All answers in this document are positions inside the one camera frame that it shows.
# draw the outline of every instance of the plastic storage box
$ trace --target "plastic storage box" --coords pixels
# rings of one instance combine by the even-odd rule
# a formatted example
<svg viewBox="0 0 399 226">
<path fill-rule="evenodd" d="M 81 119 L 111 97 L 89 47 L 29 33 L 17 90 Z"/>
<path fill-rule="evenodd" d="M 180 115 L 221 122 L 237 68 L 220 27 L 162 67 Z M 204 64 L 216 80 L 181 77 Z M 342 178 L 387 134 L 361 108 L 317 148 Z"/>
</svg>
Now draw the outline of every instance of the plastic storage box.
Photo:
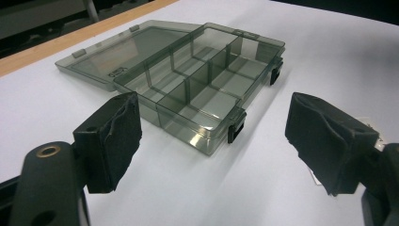
<svg viewBox="0 0 399 226">
<path fill-rule="evenodd" d="M 277 79 L 283 51 L 284 42 L 217 24 L 149 21 L 56 65 L 103 89 L 136 91 L 142 118 L 212 154 Z"/>
</svg>

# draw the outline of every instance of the wooden table edge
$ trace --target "wooden table edge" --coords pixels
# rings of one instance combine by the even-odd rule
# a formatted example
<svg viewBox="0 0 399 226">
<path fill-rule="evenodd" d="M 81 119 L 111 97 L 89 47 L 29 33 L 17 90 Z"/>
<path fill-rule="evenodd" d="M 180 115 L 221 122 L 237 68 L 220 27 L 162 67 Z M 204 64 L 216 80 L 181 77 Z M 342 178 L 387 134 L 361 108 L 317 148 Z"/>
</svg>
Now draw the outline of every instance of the wooden table edge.
<svg viewBox="0 0 399 226">
<path fill-rule="evenodd" d="M 17 54 L 4 57 L 0 59 L 0 77 L 177 1 L 178 0 L 155 0 L 96 24 L 91 24 L 82 29 L 73 31 L 65 36 L 46 41 L 43 44 L 23 50 Z"/>
</svg>

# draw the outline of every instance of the black plastic arm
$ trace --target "black plastic arm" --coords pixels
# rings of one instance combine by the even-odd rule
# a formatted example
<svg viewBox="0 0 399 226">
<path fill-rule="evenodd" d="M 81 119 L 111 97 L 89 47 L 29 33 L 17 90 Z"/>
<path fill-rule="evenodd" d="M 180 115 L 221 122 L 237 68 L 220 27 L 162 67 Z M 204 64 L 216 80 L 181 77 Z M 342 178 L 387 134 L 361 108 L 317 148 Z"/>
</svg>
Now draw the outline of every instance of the black plastic arm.
<svg viewBox="0 0 399 226">
<path fill-rule="evenodd" d="M 75 143 L 32 150 L 20 177 L 0 184 L 1 225 L 89 225 L 89 193 L 115 190 L 141 139 L 136 93 L 103 105 L 74 132 Z"/>
</svg>

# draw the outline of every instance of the desk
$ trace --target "desk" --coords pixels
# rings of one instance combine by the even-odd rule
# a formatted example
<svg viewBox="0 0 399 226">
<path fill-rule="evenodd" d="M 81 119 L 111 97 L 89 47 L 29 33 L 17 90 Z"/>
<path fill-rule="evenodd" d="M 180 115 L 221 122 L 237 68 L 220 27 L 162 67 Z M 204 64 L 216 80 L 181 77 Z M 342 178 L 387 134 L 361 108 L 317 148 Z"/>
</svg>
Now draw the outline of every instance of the desk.
<svg viewBox="0 0 399 226">
<path fill-rule="evenodd" d="M 180 0 L 0 78 L 0 180 L 24 156 L 72 131 L 116 92 L 54 63 L 147 20 L 213 22 L 286 42 L 280 79 L 247 109 L 246 127 L 211 157 L 142 121 L 143 138 L 117 191 L 88 194 L 93 225 L 362 225 L 359 186 L 330 197 L 284 136 L 294 91 L 370 117 L 399 140 L 399 27 L 264 0 Z"/>
</svg>

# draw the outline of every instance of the dark background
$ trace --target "dark background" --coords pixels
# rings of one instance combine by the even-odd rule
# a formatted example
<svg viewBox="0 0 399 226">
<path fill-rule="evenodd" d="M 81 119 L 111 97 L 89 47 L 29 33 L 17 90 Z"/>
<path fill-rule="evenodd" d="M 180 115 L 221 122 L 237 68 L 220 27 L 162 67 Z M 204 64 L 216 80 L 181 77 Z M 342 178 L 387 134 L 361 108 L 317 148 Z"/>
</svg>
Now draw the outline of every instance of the dark background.
<svg viewBox="0 0 399 226">
<path fill-rule="evenodd" d="M 399 0 L 272 0 L 399 25 Z"/>
</svg>

